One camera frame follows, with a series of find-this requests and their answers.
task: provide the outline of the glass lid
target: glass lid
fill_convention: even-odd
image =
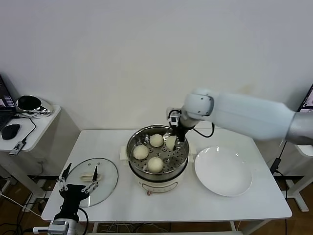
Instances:
[[[77,165],[68,175],[66,184],[89,186],[97,166],[98,187],[88,198],[81,201],[80,207],[91,207],[105,199],[115,189],[118,180],[117,168],[113,162],[105,158],[92,158]]]

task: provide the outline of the white plate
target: white plate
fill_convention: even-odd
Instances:
[[[205,187],[226,197],[245,193],[252,184],[252,173],[239,155],[227,148],[214,146],[196,157],[197,177]]]

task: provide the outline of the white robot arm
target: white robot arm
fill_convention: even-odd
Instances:
[[[313,144],[313,114],[297,113],[282,103],[248,95],[196,89],[188,94],[174,128],[178,141],[199,121],[257,140],[285,139],[298,145]]]

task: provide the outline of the white wall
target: white wall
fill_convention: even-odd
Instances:
[[[3,0],[0,71],[80,129],[166,123],[195,87],[295,108],[313,79],[311,0]]]

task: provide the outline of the cable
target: cable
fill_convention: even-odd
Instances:
[[[125,225],[129,233],[132,233],[131,230],[129,229],[128,225]]]
[[[45,199],[46,195],[47,195],[47,190],[45,190],[45,194],[44,194],[43,199]]]
[[[161,227],[159,227],[158,225],[155,225],[155,224],[152,224],[152,223],[144,223],[144,225],[154,226],[154,227],[156,227],[157,229],[163,230],[163,231],[165,231],[165,232],[168,233],[168,230],[167,230],[167,229],[161,228]]]
[[[211,123],[211,124],[212,124],[212,133],[211,133],[209,136],[205,136],[205,135],[202,134],[201,132],[197,131],[195,128],[193,128],[193,130],[194,130],[195,132],[197,132],[199,135],[201,135],[201,136],[203,136],[203,137],[205,137],[205,138],[210,138],[210,137],[212,137],[212,135],[214,134],[214,130],[215,130],[215,125],[214,125],[214,123]]]
[[[34,121],[29,117],[21,117],[21,116],[13,116],[12,118],[24,118],[24,119],[29,119],[31,121],[31,123],[34,125],[34,128],[25,136],[25,138],[22,140],[22,142],[24,144],[26,144],[26,139],[27,137],[36,129],[36,124],[34,123]]]
[[[43,172],[44,172],[44,163],[41,161],[41,162],[37,162],[38,164],[40,164],[41,165],[41,172],[38,174],[38,175],[36,175],[34,178],[33,178],[33,180],[34,179],[36,179],[38,176],[40,176]]]
[[[286,197],[285,197],[285,200],[286,200],[286,202],[287,202],[287,204],[288,204],[288,200],[287,200],[287,199],[288,199],[288,194],[287,194],[288,189],[287,189],[286,177],[285,177],[281,172],[279,172],[278,170],[276,170],[275,172],[284,177],[285,188],[286,188]],[[285,219],[285,235],[287,235],[287,219]]]
[[[84,209],[82,209],[82,208],[78,208],[82,213],[84,213],[85,214],[85,217],[86,217],[86,227],[85,227],[85,231],[83,232],[83,235],[86,235],[86,233],[87,233],[87,229],[88,229],[88,225],[89,225],[89,218],[88,218],[88,215],[87,215],[87,212],[84,210]]]
[[[116,226],[116,232],[117,232],[118,226],[125,226],[125,227],[129,230],[129,232],[132,233],[132,232],[130,231],[128,225],[131,225],[131,226],[132,226],[132,225],[134,225],[134,224],[136,224],[136,223],[124,223],[124,224],[115,224],[115,223],[112,223],[112,224],[109,225],[109,228],[108,228],[107,230],[101,230],[100,232],[112,233],[112,232],[114,232],[114,231],[111,231],[111,229],[112,229],[114,226]]]
[[[280,164],[280,162],[281,162],[281,157],[282,157],[283,152],[284,152],[284,150],[285,150],[286,144],[287,144],[287,141],[285,141],[284,146],[283,146],[283,149],[282,149],[282,151],[281,151],[280,154],[279,154],[279,157],[276,158],[276,159],[274,160],[273,164],[270,166],[270,169],[269,169],[269,170],[270,170],[271,174],[274,174],[274,173],[276,172],[276,170],[278,169],[278,166],[279,166],[279,164]]]
[[[31,193],[27,196],[27,198],[25,199],[23,205],[25,205],[25,203],[28,201],[28,198],[31,197],[32,194],[33,194],[33,193],[31,192]],[[20,217],[20,213],[21,213],[21,212],[22,212],[22,208],[20,208],[19,213],[18,213],[18,215],[17,215],[17,217],[16,217],[16,230],[15,230],[15,233],[14,233],[14,234],[16,234],[16,235],[19,234],[19,229],[20,229],[20,232],[22,233],[21,222],[22,222],[22,220],[23,220],[23,216],[24,216],[24,214],[25,214],[25,211],[22,212],[22,216],[21,216],[21,218],[20,218],[20,220],[19,220],[19,217]]]
[[[280,147],[282,146],[283,142],[284,142],[284,140],[282,140],[282,141],[280,142],[280,144],[279,144],[279,146],[278,146],[278,149],[277,149],[277,151],[276,151],[274,157],[271,158],[271,159],[269,159],[269,160],[266,162],[266,164],[269,164],[269,162],[271,162],[274,158],[276,158],[276,156],[278,155],[278,151],[279,151]]]
[[[3,224],[0,224],[0,227],[1,227],[1,226],[3,226],[3,225],[16,226],[16,224],[11,224],[11,223],[3,223]]]
[[[8,232],[14,232],[14,233],[15,233],[14,230],[8,230],[8,231],[5,231],[4,233],[2,233],[2,235],[5,235],[5,234],[8,233]]]
[[[282,151],[280,152],[278,159],[280,159],[280,158],[282,157],[282,154],[283,154],[283,152],[284,152],[284,149],[285,149],[285,147],[286,147],[286,144],[287,144],[287,141],[285,141],[284,146],[283,146],[283,149],[282,149]]]
[[[10,179],[10,178],[13,178],[13,176],[2,178],[2,180],[6,180],[6,179]]]
[[[144,223],[139,224],[137,227],[135,227],[135,229],[133,230],[133,232],[136,233],[136,230],[140,228],[140,226],[142,226]]]
[[[3,197],[5,197],[5,198],[11,200],[12,202],[15,202],[15,203],[16,203],[17,205],[19,205],[20,207],[23,207],[24,209],[29,210],[30,212],[32,212],[33,214],[35,214],[35,215],[37,215],[38,217],[41,218],[40,215],[38,215],[37,213],[33,212],[31,209],[28,209],[27,207],[22,206],[20,203],[18,203],[18,202],[16,202],[16,201],[14,201],[13,199],[11,199],[11,198],[9,198],[9,197],[3,195],[2,193],[0,193],[0,194],[1,194]]]
[[[41,114],[35,114],[35,115],[29,116],[29,117],[31,117],[31,118],[37,118],[37,119],[38,119],[38,117],[35,117],[35,116],[39,116],[39,115],[41,115]]]
[[[240,225],[241,221],[239,221],[238,225],[237,225],[237,230],[236,231],[239,231],[239,225]]]
[[[12,204],[14,204],[14,205],[16,205],[14,202],[12,202],[11,200],[8,200],[7,198],[5,198],[5,200],[7,200],[7,202],[9,202],[9,203],[12,203]],[[25,206],[25,205],[30,205],[30,204],[37,204],[37,203],[39,203],[39,202],[35,202],[35,203],[23,203],[23,205]]]

